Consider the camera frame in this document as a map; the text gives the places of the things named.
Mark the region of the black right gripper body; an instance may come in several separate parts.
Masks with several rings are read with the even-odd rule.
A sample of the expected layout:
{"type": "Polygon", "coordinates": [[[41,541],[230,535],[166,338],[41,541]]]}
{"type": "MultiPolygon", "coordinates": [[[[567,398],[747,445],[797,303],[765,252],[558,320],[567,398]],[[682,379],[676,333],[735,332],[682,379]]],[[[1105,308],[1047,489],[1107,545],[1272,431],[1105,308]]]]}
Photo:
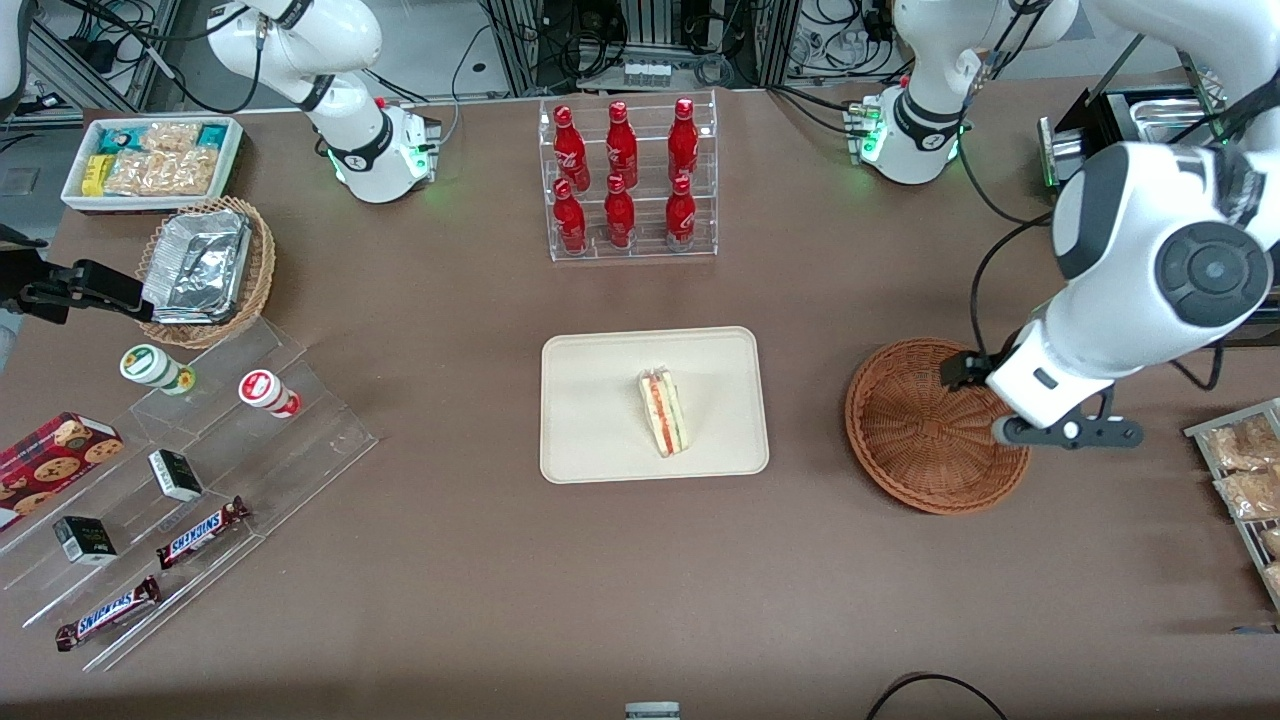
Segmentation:
{"type": "Polygon", "coordinates": [[[46,240],[33,240],[9,225],[1,227],[1,310],[49,322],[45,311],[20,297],[26,286],[46,278],[49,272],[40,251],[47,246],[46,240]]]}

